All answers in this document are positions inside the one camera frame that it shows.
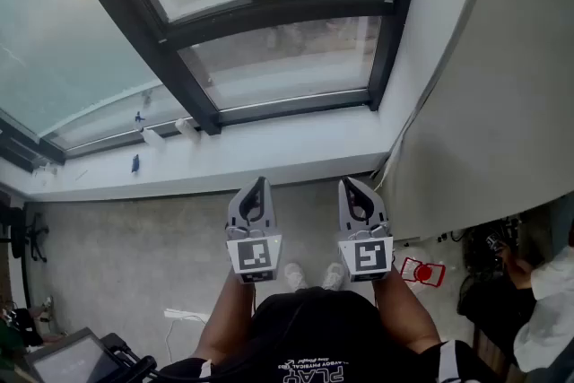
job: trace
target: black chair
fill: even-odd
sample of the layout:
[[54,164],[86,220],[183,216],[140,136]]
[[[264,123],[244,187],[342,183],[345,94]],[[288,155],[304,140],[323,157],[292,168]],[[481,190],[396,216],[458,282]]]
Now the black chair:
[[38,236],[42,233],[49,233],[48,227],[36,229],[40,216],[40,213],[35,213],[32,224],[26,225],[26,213],[22,209],[0,203],[0,223],[4,227],[4,234],[7,234],[8,227],[11,228],[10,238],[0,238],[0,243],[10,243],[14,258],[22,257],[26,245],[30,245],[30,255],[34,262],[38,262],[38,259],[44,263],[48,261],[42,255],[38,245]]

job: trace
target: white cloth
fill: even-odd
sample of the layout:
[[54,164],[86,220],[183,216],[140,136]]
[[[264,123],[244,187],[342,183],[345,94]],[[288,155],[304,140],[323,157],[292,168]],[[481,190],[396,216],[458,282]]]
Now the white cloth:
[[514,354],[524,372],[549,367],[574,338],[574,248],[564,248],[552,262],[536,268],[530,279],[537,302],[514,340]]

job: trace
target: laptop screen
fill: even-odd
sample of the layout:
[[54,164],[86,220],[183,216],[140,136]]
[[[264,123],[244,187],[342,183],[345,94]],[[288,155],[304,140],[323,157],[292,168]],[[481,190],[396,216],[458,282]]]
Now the laptop screen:
[[97,383],[119,369],[91,336],[33,362],[32,366],[44,383]]

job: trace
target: white sneaker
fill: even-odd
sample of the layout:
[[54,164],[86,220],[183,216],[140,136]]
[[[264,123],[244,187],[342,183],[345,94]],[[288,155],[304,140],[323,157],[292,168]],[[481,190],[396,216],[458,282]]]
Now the white sneaker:
[[343,281],[344,266],[335,262],[327,268],[322,287],[329,291],[339,291],[343,285]]
[[289,284],[289,287],[291,287],[292,292],[298,291],[299,289],[307,289],[309,287],[305,281],[303,269],[299,264],[287,264],[283,272],[285,273],[285,278],[287,278],[287,283]]

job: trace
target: electronics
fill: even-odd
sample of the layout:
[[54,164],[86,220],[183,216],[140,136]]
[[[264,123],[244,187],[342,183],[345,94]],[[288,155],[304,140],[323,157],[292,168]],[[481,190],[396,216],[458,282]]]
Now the electronics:
[[26,355],[26,362],[41,383],[100,383],[126,370],[89,328]]
[[266,178],[257,178],[231,199],[225,231],[233,271],[242,283],[277,278],[282,237]]
[[354,178],[339,182],[339,253],[349,280],[383,279],[393,267],[393,237],[383,200]]

